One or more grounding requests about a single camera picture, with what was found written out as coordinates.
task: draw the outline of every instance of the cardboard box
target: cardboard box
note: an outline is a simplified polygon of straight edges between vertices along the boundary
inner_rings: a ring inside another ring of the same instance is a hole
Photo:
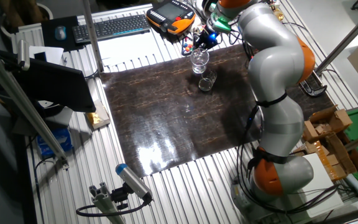
[[[305,121],[303,139],[315,142],[331,133],[343,131],[351,124],[352,121],[346,111],[336,110],[336,106],[333,106],[312,114],[309,120]]]
[[[351,161],[345,146],[342,144],[341,140],[336,136],[336,134],[331,133],[329,136],[326,136],[326,141],[328,144],[328,151],[330,154],[334,154],[338,161],[338,165],[335,166],[341,166],[345,172],[345,176],[338,176],[345,178],[348,174],[355,173],[356,167]]]
[[[344,109],[335,111],[334,116],[329,120],[329,126],[335,133],[345,130],[352,123],[351,118]]]
[[[356,171],[345,147],[335,133],[326,136],[324,143],[327,144],[328,149],[320,141],[305,142],[304,145],[294,151],[294,154],[304,156],[305,154],[317,153],[332,181],[343,179]]]

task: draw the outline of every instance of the blue object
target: blue object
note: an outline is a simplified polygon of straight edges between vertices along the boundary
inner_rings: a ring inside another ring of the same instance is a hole
[[[119,164],[117,167],[116,167],[116,173],[117,175],[119,175],[127,166],[127,164]]]
[[[65,152],[73,148],[70,132],[67,128],[55,129],[52,131],[52,134],[55,136],[56,140],[60,143],[60,146]],[[37,136],[37,144],[43,156],[53,155],[53,151],[50,149],[45,140],[39,135]]]
[[[55,29],[55,38],[57,40],[65,40],[67,38],[66,27],[65,26],[56,27],[56,29]]]
[[[211,34],[209,37],[214,40],[214,39],[216,39],[216,34],[213,33],[213,34]]]

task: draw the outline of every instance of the metal bracket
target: metal bracket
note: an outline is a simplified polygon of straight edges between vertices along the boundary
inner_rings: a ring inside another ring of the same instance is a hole
[[[111,196],[106,183],[100,183],[100,188],[97,189],[95,186],[89,187],[89,192],[93,195],[93,204],[103,213],[118,212],[116,204],[111,201]],[[107,217],[111,223],[125,224],[122,216],[109,216]]]
[[[312,97],[321,96],[327,90],[327,85],[323,85],[323,82],[321,81],[320,77],[316,74],[316,72],[313,71],[312,75],[314,76],[315,80],[318,82],[320,87],[313,89],[306,80],[299,83],[299,86],[301,86],[302,90],[309,96]]]
[[[60,159],[60,162],[62,163],[62,168],[65,170],[68,170],[70,166],[68,165],[67,159]]]

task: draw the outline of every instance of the robotic arm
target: robotic arm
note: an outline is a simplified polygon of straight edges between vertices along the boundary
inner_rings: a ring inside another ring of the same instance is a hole
[[[212,4],[214,10],[205,32],[229,33],[229,22],[242,12],[239,32],[243,40],[259,50],[249,63],[248,75],[255,99],[260,102],[263,131],[257,158],[252,161],[254,172],[249,186],[261,201],[267,202],[313,179],[313,169],[306,159],[288,156],[303,132],[303,113],[285,89],[308,78],[314,69],[314,55],[284,27],[270,6],[256,1],[220,0]]]

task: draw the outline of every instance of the drinking glass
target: drinking glass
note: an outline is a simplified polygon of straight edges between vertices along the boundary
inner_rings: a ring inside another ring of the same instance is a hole
[[[214,70],[208,70],[201,75],[201,80],[198,83],[198,88],[203,91],[210,91],[215,83],[218,75]]]
[[[191,53],[190,60],[193,64],[193,72],[195,74],[202,74],[206,70],[209,53],[205,49],[196,49]]]

